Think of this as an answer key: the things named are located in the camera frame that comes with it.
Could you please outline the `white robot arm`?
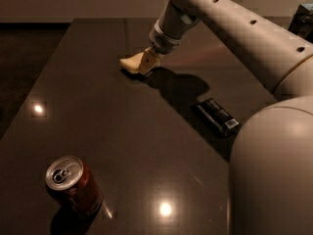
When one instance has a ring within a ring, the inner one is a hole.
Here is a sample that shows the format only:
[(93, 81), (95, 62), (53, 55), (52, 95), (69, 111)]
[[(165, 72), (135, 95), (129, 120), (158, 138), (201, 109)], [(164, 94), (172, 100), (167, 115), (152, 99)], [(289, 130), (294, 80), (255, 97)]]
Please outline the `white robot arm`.
[(202, 21), (276, 98), (229, 163), (228, 235), (313, 235), (312, 46), (231, 0), (169, 0), (150, 39), (168, 54)]

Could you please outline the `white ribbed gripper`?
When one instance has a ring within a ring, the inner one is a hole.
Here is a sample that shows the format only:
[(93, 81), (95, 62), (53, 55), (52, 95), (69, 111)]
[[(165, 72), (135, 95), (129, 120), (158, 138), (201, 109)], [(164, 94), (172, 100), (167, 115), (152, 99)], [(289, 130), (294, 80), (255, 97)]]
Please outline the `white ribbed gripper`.
[(159, 26), (159, 22), (154, 24), (149, 38), (152, 47), (142, 52), (140, 58), (139, 73), (142, 75), (146, 75), (150, 70), (158, 67), (163, 55), (174, 51), (181, 42), (180, 39), (166, 35)]

